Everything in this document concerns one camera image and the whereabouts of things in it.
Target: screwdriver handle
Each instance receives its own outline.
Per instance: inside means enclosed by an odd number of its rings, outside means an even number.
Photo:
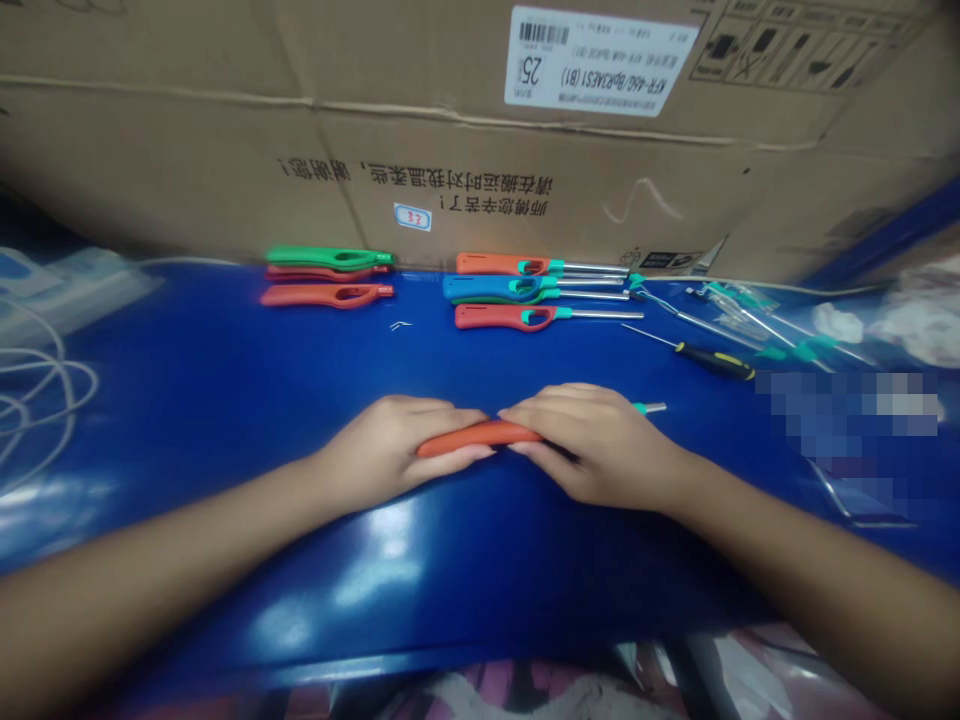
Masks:
[[[735,380],[753,380],[757,371],[735,357],[719,352],[701,350],[682,342],[674,352],[693,360],[697,365],[706,368],[715,375],[733,378]]]

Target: white cable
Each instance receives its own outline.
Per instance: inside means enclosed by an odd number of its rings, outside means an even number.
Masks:
[[[24,352],[25,350],[26,348],[17,348],[15,350],[0,349],[0,353],[2,354],[21,353],[21,352]],[[64,415],[68,415],[69,413],[72,413],[75,410],[80,409],[81,407],[86,405],[88,402],[90,402],[93,399],[93,396],[97,394],[97,390],[100,389],[100,377],[97,375],[96,372],[94,372],[93,368],[87,367],[83,363],[74,362],[72,360],[64,360],[63,362],[60,362],[58,360],[54,360],[52,357],[50,357],[46,353],[42,353],[39,350],[34,350],[32,354],[45,356],[46,359],[43,362],[24,363],[23,365],[11,365],[8,367],[0,367],[0,373],[18,372],[20,370],[34,370],[36,368],[52,366],[54,369],[54,372],[58,373],[61,379],[63,379],[67,375],[65,368],[72,367],[72,368],[77,368],[78,370],[83,370],[83,372],[87,374],[87,377],[90,378],[90,388],[87,390],[86,395],[84,395],[79,400],[71,399],[70,405],[64,408],[63,410],[55,412],[51,415],[45,415],[39,420],[34,420],[29,424],[20,425],[15,430],[0,430],[0,437],[7,437],[9,435],[14,435],[16,433],[23,432],[24,430],[30,430],[31,428],[35,428],[37,425],[43,425],[53,420],[59,420]],[[67,382],[69,383],[70,389],[72,391],[73,382],[70,381],[69,378],[67,378]]]
[[[9,395],[0,395],[0,402],[5,402],[10,405],[8,411],[16,410],[20,413],[21,425],[30,422],[30,410],[24,403],[20,402],[14,397],[10,397]],[[7,461],[7,458],[10,457],[17,445],[20,444],[20,439],[23,437],[23,432],[15,432],[16,434],[13,436],[13,439],[7,443],[7,446],[3,449],[3,452],[0,452],[0,467],[3,467],[3,463]]]
[[[235,263],[231,260],[218,260],[217,258],[195,258],[188,255],[169,257],[169,258],[151,258],[150,260],[141,260],[140,262],[131,263],[134,267],[152,267],[153,265],[168,265],[168,264],[193,264],[193,265],[240,265],[241,263]]]
[[[847,290],[811,290],[810,288],[797,287],[796,285],[780,285],[778,283],[753,282],[752,280],[734,280],[733,278],[713,278],[698,275],[657,275],[648,277],[644,282],[734,282],[741,285],[751,285],[753,287],[765,287],[772,290],[788,290],[790,292],[805,293],[807,295],[820,295],[821,297],[836,297],[837,295],[853,295],[854,293],[867,292],[868,290],[878,290],[887,287],[887,283],[877,285],[865,285],[859,288],[849,288]]]
[[[48,372],[43,379],[41,379],[22,397],[14,398],[9,395],[0,395],[0,402],[6,403],[9,406],[0,412],[0,419],[7,417],[13,411],[17,411],[20,414],[20,422],[15,428],[0,431],[0,438],[10,438],[3,450],[0,451],[0,468],[3,467],[4,463],[12,455],[14,449],[20,443],[20,440],[23,438],[26,431],[41,424],[49,423],[55,420],[64,420],[63,432],[60,435],[60,440],[57,442],[54,448],[43,460],[34,465],[32,468],[30,468],[30,470],[20,477],[9,482],[0,483],[0,494],[3,494],[24,485],[28,480],[32,479],[41,470],[44,470],[48,465],[50,465],[50,463],[59,457],[60,453],[63,452],[63,449],[73,437],[73,431],[76,427],[76,410],[93,398],[100,387],[100,379],[97,376],[97,373],[87,365],[64,359],[66,356],[66,348],[63,343],[63,338],[60,336],[60,333],[57,332],[56,328],[47,322],[46,319],[38,315],[30,308],[24,307],[20,303],[10,300],[9,298],[0,297],[0,302],[6,303],[14,309],[23,312],[36,320],[50,335],[50,339],[53,341],[53,345],[56,348],[56,357],[53,357],[48,353],[41,352],[40,350],[34,350],[33,348],[0,349],[0,353],[5,355],[32,355],[34,357],[41,358],[39,362],[25,362],[0,367],[0,374],[35,370],[47,367],[50,368],[50,372]],[[73,381],[69,372],[70,368],[81,370],[82,372],[86,373],[90,379],[90,387],[83,398],[81,398],[79,401],[76,400],[74,395]],[[41,417],[37,420],[31,420],[30,410],[27,406],[27,403],[33,400],[50,383],[50,381],[57,376],[59,376],[63,385],[64,409]]]

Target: orange plastic part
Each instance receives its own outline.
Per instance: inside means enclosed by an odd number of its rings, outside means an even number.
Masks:
[[[520,272],[520,263],[527,263],[526,272]],[[459,275],[546,275],[550,258],[527,255],[498,255],[496,253],[459,253]]]
[[[322,268],[313,265],[268,265],[265,277],[273,282],[291,282],[297,280],[326,280],[328,282],[355,283],[366,280],[374,273],[390,272],[386,265],[376,265],[366,270],[355,272],[339,272],[333,268]]]
[[[381,297],[393,297],[393,285],[274,285],[260,298],[260,304],[267,307],[329,305],[352,310]]]
[[[527,325],[528,317],[541,318],[536,325]],[[523,332],[538,332],[553,322],[557,309],[548,305],[457,305],[454,322],[461,330],[478,327],[509,327]]]
[[[540,440],[543,438],[523,425],[508,423],[506,420],[489,420],[427,440],[417,448],[417,457],[445,455],[465,445],[509,445]]]

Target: hand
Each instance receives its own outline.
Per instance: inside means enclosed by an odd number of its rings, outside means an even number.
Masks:
[[[318,481],[328,493],[325,505],[346,515],[493,455],[488,445],[467,445],[435,458],[416,456],[425,440],[486,419],[479,410],[459,410],[444,400],[389,395],[301,462],[311,481]]]
[[[551,385],[499,415],[577,455],[571,462],[543,443],[510,446],[570,497],[592,505],[669,513],[710,466],[661,434],[625,397],[596,385]]]

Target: cardboard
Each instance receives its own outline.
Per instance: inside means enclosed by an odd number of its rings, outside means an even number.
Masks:
[[[602,16],[601,35],[627,18],[697,37],[642,116],[505,102],[506,0],[8,0],[0,179],[114,246],[365,246],[421,268],[500,250],[654,274],[728,237],[715,273],[796,281],[957,170],[960,43],[936,0],[526,1],[534,19]]]
[[[710,274],[799,282],[960,172],[947,160],[812,151],[734,228]]]
[[[748,214],[788,159],[443,121],[321,119],[351,168],[344,188],[364,237],[416,267],[473,250],[627,264],[669,252],[682,269],[716,244],[717,228]],[[432,213],[430,231],[400,225],[395,203]]]
[[[514,5],[542,5],[609,18],[640,18],[688,25],[699,37],[680,73],[680,81],[658,117],[640,118],[595,112],[569,112],[504,103],[510,15]],[[279,5],[281,28],[288,40],[305,94],[325,107],[367,112],[541,123],[633,135],[667,135],[674,140],[722,144],[806,146],[816,143],[852,94],[869,85],[897,59],[904,46],[930,20],[937,3],[885,0],[860,9],[856,0],[828,0],[817,6],[832,26],[812,17],[812,8],[775,0],[551,0],[518,3],[488,0],[450,3],[443,0],[394,0],[381,3],[290,0]],[[777,10],[790,11],[791,15]],[[376,17],[377,22],[370,22]],[[843,23],[863,20],[863,27],[845,30]],[[768,82],[764,71],[752,70],[734,79],[742,64],[756,63],[749,49],[763,30],[774,33],[769,57],[759,67],[773,66],[790,55],[800,29],[809,31],[805,49],[792,57],[783,77]],[[836,33],[836,39],[830,33]],[[712,44],[734,38],[722,60],[710,60]],[[849,40],[849,46],[843,44]],[[791,74],[800,70],[823,44],[839,43],[836,60],[822,77],[845,72],[842,60],[859,56],[875,42],[869,62],[858,66],[838,89],[811,89]],[[739,54],[735,48],[742,46]],[[701,65],[722,70],[720,79],[697,72]]]
[[[264,0],[9,0],[0,81],[300,95]]]
[[[362,245],[307,109],[0,88],[0,177],[100,242],[258,260],[276,244]]]

